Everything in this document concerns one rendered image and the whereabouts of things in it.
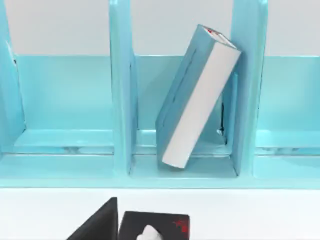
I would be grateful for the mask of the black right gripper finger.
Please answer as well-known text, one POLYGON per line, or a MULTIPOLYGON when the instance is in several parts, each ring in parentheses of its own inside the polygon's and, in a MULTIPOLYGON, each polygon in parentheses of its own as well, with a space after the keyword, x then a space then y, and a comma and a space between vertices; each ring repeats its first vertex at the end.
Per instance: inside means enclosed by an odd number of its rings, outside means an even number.
POLYGON ((66 240, 118 240, 117 197, 111 197, 66 240))

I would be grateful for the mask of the black tissue box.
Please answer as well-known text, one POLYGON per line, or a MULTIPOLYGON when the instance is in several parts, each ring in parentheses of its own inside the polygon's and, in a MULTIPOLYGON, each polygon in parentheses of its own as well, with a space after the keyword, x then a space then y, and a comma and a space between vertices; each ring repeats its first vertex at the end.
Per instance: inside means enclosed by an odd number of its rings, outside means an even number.
POLYGON ((118 240, 190 240, 187 214, 126 211, 118 240))

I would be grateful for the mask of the light blue rack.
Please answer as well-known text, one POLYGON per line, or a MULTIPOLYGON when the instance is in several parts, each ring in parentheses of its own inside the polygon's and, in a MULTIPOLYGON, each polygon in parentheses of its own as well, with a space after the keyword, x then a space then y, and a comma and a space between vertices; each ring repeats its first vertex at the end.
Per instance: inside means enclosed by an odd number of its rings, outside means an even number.
POLYGON ((0 187, 320 189, 320 54, 265 56, 268 0, 0 0, 0 187), (240 51, 185 168, 156 119, 197 25, 240 51))

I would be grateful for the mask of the light blue book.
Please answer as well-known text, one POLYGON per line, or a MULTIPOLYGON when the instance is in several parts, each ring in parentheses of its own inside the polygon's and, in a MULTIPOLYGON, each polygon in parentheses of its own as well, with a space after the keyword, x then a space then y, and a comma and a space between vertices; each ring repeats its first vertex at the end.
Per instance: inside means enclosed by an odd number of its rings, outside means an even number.
POLYGON ((240 55, 221 32, 197 25, 155 121, 158 161, 186 167, 240 55))

